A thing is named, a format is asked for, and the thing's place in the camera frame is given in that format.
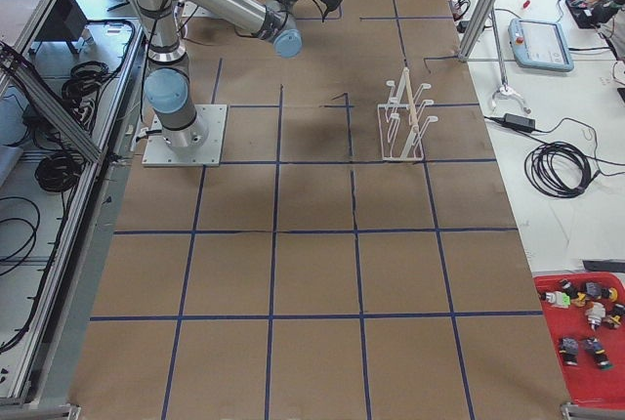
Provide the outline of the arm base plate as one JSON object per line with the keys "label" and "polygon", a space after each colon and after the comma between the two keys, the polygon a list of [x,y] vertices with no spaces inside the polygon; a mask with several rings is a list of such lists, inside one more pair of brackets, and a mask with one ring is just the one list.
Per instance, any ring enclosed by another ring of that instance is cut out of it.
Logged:
{"label": "arm base plate", "polygon": [[164,128],[157,114],[151,129],[160,133],[147,139],[143,156],[146,167],[195,167],[220,165],[227,105],[195,105],[194,123],[185,130]]}

